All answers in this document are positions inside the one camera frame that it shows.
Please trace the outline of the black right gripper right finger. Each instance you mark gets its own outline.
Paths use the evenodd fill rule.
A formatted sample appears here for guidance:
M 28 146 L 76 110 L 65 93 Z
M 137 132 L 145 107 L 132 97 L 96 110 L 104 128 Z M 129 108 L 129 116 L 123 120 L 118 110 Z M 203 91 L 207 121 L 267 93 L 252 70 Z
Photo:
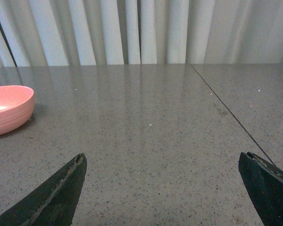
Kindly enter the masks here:
M 239 172 L 263 224 L 283 226 L 283 171 L 254 153 L 242 152 Z

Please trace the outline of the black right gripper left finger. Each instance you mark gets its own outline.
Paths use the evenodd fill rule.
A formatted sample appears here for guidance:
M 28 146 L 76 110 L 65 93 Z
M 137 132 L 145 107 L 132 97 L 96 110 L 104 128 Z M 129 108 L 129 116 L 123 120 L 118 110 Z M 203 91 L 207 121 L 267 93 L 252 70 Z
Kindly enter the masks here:
M 80 199 L 87 159 L 78 154 L 0 215 L 0 226 L 69 226 Z

